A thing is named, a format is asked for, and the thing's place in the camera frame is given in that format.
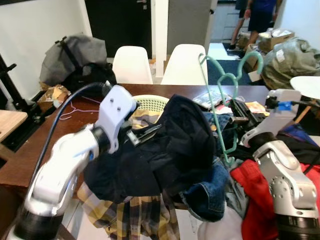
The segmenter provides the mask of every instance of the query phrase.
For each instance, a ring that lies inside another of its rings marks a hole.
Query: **pink string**
[[[82,96],[82,98],[87,99],[87,100],[90,100],[90,101],[95,102],[95,103],[97,103],[97,104],[100,104],[100,103],[101,103],[100,101],[91,99],[91,98],[86,97],[86,96]],[[82,109],[77,109],[76,107],[73,106],[72,101],[70,102],[70,106],[71,106],[71,108],[72,108],[72,111],[62,114],[62,115],[60,116],[59,120],[62,120],[62,121],[63,121],[63,120],[70,119],[70,118],[72,118],[72,116],[68,116],[68,117],[64,117],[64,118],[62,118],[62,117],[63,117],[63,116],[70,115],[70,114],[73,114],[73,113],[75,113],[75,112],[82,112],[82,113],[98,113],[98,112],[99,112],[99,110],[82,110]]]

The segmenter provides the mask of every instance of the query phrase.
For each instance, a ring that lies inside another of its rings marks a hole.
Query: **blue jeans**
[[[192,185],[180,196],[189,212],[206,222],[219,221],[225,212],[225,186],[229,173],[219,158],[213,161],[212,171],[202,182]]]
[[[211,112],[203,112],[205,118],[208,120],[209,125],[215,125],[214,115]],[[220,130],[222,133],[222,138],[224,142],[225,149],[230,149],[233,146],[235,129],[229,123],[229,119],[232,115],[226,114],[217,114],[217,119],[219,122]],[[215,156],[220,157],[223,154],[222,147],[220,144],[220,140],[218,137],[218,133],[216,131],[213,132],[213,136],[216,139],[216,149]]]

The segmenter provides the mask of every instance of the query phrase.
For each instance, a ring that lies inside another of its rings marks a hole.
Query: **white round table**
[[[290,84],[303,96],[314,99],[311,101],[313,104],[320,100],[320,76],[295,76],[290,80]],[[299,123],[310,109],[311,107],[307,106],[295,122]]]

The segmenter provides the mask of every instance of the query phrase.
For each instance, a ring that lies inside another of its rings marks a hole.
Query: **laundry basket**
[[[140,106],[138,109],[162,112],[169,101],[168,98],[157,95],[138,95],[133,97]]]

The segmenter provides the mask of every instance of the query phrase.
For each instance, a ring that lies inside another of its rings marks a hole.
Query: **dark clothing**
[[[215,139],[190,99],[174,95],[156,125],[161,128],[145,143],[133,147],[127,141],[116,153],[88,164],[84,181],[99,199],[121,203],[127,196],[157,196],[163,190],[174,196],[212,169]]]
[[[252,11],[272,14],[277,0],[254,0]]]
[[[248,0],[236,0],[235,9],[237,10],[245,10],[248,5]]]
[[[267,31],[270,26],[270,22],[272,21],[272,17],[272,11],[252,10],[248,31],[256,31],[258,33]]]
[[[291,136],[283,135],[279,132],[276,136],[278,140],[283,141],[293,155],[302,164],[320,164],[320,147],[308,142],[299,141]]]
[[[239,12],[239,19],[243,19],[245,17],[245,9],[241,9]]]

